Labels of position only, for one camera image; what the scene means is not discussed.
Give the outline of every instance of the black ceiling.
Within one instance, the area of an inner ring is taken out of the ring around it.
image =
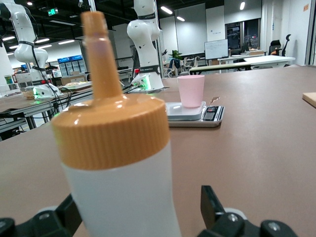
[[[82,36],[80,13],[89,9],[88,0],[83,0],[81,8],[78,7],[79,0],[31,0],[32,6],[27,5],[28,0],[15,0],[15,2],[30,10],[33,16],[32,24],[35,31],[39,33],[39,39],[50,38],[49,42],[52,43]],[[207,8],[224,4],[224,0],[157,0],[158,16],[159,18],[170,16],[160,9],[161,6],[175,10],[204,2]],[[137,19],[137,15],[132,8],[133,4],[133,0],[95,0],[97,10],[105,14],[109,29],[115,25],[129,23]],[[58,14],[48,16],[47,12],[55,7],[58,8]],[[52,20],[73,23],[74,26],[53,23]],[[2,20],[0,23],[2,25],[2,27],[0,26],[0,36],[15,35],[11,22]],[[16,39],[4,42],[7,52],[14,51],[9,47],[17,44]]]

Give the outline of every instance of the bolt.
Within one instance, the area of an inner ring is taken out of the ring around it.
[[[270,222],[268,226],[274,231],[279,231],[281,229],[280,226],[275,222]]]
[[[229,214],[228,219],[231,220],[232,222],[238,221],[238,217],[234,214]]]
[[[42,220],[42,219],[46,219],[48,217],[49,217],[49,213],[44,213],[44,214],[39,216],[39,219]]]
[[[0,228],[2,228],[3,226],[5,226],[5,222],[4,221],[0,221]]]

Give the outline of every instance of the pink cup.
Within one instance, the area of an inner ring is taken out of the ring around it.
[[[182,106],[199,107],[203,100],[204,75],[188,75],[178,77],[178,85]]]

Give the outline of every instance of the whiteboard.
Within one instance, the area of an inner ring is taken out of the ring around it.
[[[216,40],[205,42],[205,59],[217,59],[228,57],[228,40]]]

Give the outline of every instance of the green exit sign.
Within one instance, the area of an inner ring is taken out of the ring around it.
[[[56,14],[58,14],[58,9],[56,7],[48,11],[48,16],[52,16]]]

